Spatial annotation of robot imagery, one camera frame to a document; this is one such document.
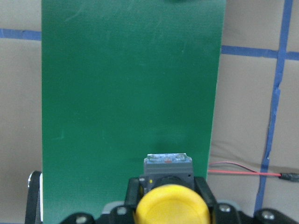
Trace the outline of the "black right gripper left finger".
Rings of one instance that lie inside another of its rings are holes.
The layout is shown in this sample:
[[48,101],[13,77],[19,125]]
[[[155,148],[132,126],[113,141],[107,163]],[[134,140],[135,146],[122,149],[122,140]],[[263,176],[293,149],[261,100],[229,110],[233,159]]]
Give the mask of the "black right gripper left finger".
[[143,188],[139,178],[130,178],[125,196],[125,205],[132,209],[136,209],[142,196]]

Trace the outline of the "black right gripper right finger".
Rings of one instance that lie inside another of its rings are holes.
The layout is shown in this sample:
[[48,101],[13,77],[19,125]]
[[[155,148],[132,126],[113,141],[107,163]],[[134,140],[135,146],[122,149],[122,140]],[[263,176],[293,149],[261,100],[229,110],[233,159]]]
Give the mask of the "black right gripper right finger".
[[208,206],[208,209],[213,210],[214,206],[216,205],[216,198],[209,188],[205,178],[194,177],[194,190],[202,197]]

